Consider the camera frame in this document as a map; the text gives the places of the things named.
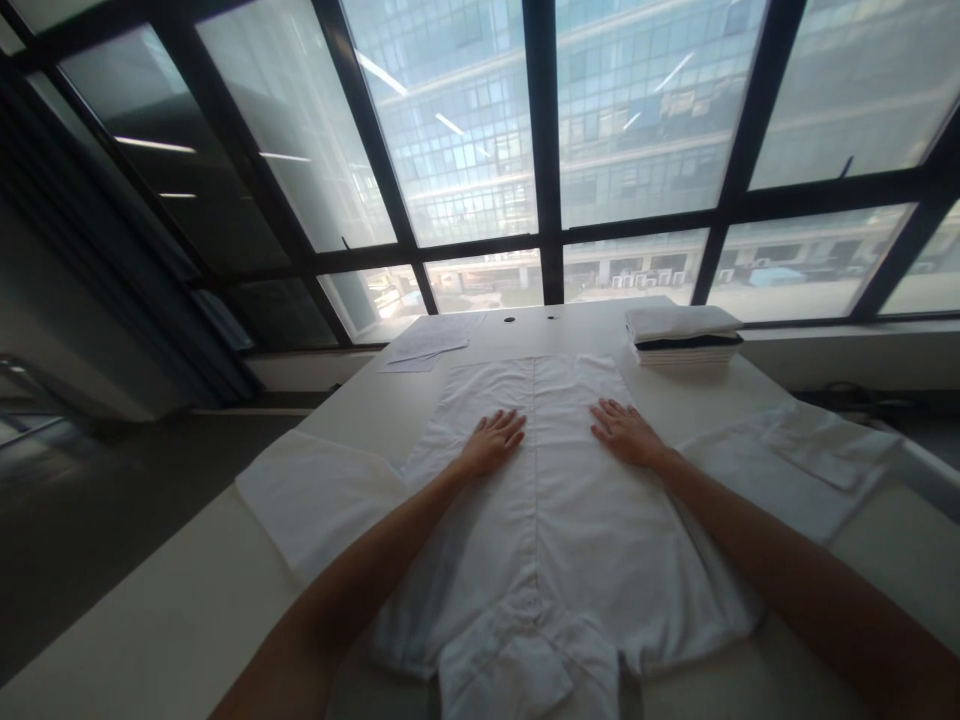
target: glass pane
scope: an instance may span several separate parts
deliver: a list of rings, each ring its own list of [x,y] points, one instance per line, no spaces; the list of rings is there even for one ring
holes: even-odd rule
[[[563,248],[563,301],[666,295],[689,305],[707,231],[599,240]]]
[[[343,5],[420,246],[536,232],[520,3]]]
[[[234,350],[251,350],[253,348],[253,340],[247,335],[243,326],[237,322],[237,318],[223,303],[223,300],[206,290],[197,290],[190,295],[230,347]]]
[[[23,43],[20,42],[20,38],[2,17],[0,17],[0,50],[3,50],[7,55],[13,55],[23,50]]]
[[[62,67],[214,271],[288,264],[151,28]]]
[[[960,91],[958,27],[956,0],[809,0],[750,187],[917,165]]]
[[[177,244],[177,241],[170,237],[170,233],[160,224],[153,211],[147,207],[140,194],[133,189],[133,186],[130,185],[123,173],[120,172],[96,138],[87,130],[86,125],[67,104],[67,101],[63,99],[47,76],[42,73],[33,73],[27,76],[27,80],[50,110],[53,111],[53,114],[57,116],[57,119],[67,128],[67,131],[80,143],[87,155],[93,159],[94,164],[103,171],[108,187],[122,196],[129,207],[137,213],[138,219],[149,225],[156,237],[163,241],[160,252],[174,274],[181,280],[197,277],[199,273],[196,267]]]
[[[12,0],[23,21],[34,32],[46,30],[104,0]]]
[[[271,350],[306,350],[337,340],[299,280],[269,280],[230,290]]]
[[[910,207],[733,225],[708,302],[745,322],[845,317]]]
[[[197,29],[314,249],[396,242],[309,0],[259,0]]]
[[[940,223],[881,314],[960,310],[960,202]]]
[[[540,251],[426,263],[441,313],[543,305]]]
[[[764,7],[557,0],[564,228],[716,205]]]
[[[356,343],[390,342],[427,314],[409,265],[317,278]]]

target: stack of folded shirts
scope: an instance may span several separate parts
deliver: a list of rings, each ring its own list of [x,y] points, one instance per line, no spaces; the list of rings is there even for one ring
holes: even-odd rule
[[[737,334],[743,323],[713,305],[646,306],[626,316],[641,365],[725,363],[743,344]]]

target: curtain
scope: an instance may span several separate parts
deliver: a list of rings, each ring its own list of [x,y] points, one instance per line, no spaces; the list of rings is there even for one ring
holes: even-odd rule
[[[256,378],[165,265],[169,239],[88,160],[0,57],[0,194],[196,406],[254,397]]]

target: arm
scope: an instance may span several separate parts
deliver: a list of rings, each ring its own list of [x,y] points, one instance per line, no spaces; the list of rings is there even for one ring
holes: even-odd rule
[[[515,410],[482,418],[460,457],[370,528],[314,580],[270,631],[211,715],[319,718],[337,667],[397,587],[460,491],[523,440]]]
[[[594,436],[649,467],[770,608],[881,717],[960,717],[960,663],[829,552],[666,447],[634,408],[601,400]]]

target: window frame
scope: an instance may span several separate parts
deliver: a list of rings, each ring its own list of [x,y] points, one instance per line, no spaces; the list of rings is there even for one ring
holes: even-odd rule
[[[272,347],[230,300],[233,287],[265,280],[294,279],[304,283],[336,337],[339,349],[379,348],[383,344],[355,344],[317,277],[375,267],[409,265],[419,285],[424,306],[438,314],[425,263],[475,257],[515,250],[540,251],[545,305],[563,303],[563,247],[597,240],[632,238],[683,230],[707,229],[707,240],[691,304],[708,302],[731,225],[857,210],[885,205],[915,204],[886,256],[869,278],[850,313],[816,320],[748,323],[748,328],[806,327],[960,317],[960,312],[880,315],[927,241],[953,204],[960,199],[960,169],[951,158],[960,155],[960,112],[954,108],[919,165],[871,175],[840,177],[775,188],[749,190],[767,126],[800,21],[805,0],[768,0],[755,48],[748,85],[727,157],[719,199],[714,208],[635,220],[562,228],[560,217],[559,122],[557,96],[556,4],[554,0],[523,0],[526,75],[530,92],[533,159],[539,231],[534,234],[419,247],[380,132],[373,101],[353,52],[349,28],[337,2],[313,0],[320,27],[347,97],[354,122],[370,160],[373,175],[393,225],[397,242],[367,248],[317,253],[311,246],[274,178],[259,155],[224,80],[197,32],[199,22],[253,0],[171,0],[160,7],[151,0],[106,0],[43,32],[34,34],[9,0],[0,0],[0,16],[13,28],[25,49],[0,62],[13,63],[27,76],[42,72],[97,139],[110,159],[142,196],[164,229],[176,240],[199,276],[184,282],[191,291],[206,290],[220,298],[255,344],[251,353],[287,352],[301,348]],[[137,27],[150,24],[173,59],[194,99],[234,168],[267,219],[289,263],[280,268],[235,274],[214,273],[199,256],[177,222],[150,191],[117,142],[84,102],[59,68],[61,60],[108,42]],[[65,136],[66,128],[59,126]]]

